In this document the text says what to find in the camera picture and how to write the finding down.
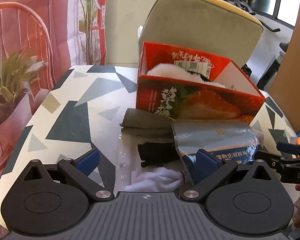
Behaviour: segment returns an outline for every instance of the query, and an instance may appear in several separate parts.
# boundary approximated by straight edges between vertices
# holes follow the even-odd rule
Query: white cotton pad
[[[196,82],[201,84],[207,83],[208,85],[211,86],[225,88],[224,85],[219,83],[203,81],[200,75],[191,74],[186,70],[184,70],[183,68],[173,64],[159,64],[155,66],[153,69],[149,70],[147,76],[174,78],[174,79],[191,81],[191,82]]]

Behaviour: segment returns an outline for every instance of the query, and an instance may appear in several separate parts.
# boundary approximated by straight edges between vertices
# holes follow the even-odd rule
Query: strawberry image
[[[247,124],[250,124],[252,122],[252,120],[254,119],[254,117],[252,115],[242,115],[239,117],[239,120],[246,122]]]
[[[240,109],[231,105],[213,90],[201,90],[179,103],[177,119],[227,120],[237,119]]]

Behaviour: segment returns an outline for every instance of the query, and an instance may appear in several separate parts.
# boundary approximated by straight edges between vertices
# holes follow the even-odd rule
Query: chair back
[[[258,19],[222,0],[157,0],[143,26],[144,41],[171,44],[247,63],[263,26]]]

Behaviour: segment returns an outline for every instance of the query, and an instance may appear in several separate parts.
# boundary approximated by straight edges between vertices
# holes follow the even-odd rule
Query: strawberry box
[[[146,75],[160,63],[194,71],[226,88]],[[136,108],[172,119],[229,120],[248,124],[266,99],[229,58],[194,49],[144,42],[138,70]]]

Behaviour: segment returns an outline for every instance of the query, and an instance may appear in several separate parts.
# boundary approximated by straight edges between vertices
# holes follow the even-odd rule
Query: metal screw
[[[111,197],[111,192],[107,190],[100,190],[96,193],[97,198],[109,198]]]
[[[199,197],[199,192],[198,191],[195,191],[195,190],[188,190],[186,192],[183,193],[183,195],[186,197],[186,198],[197,198]]]

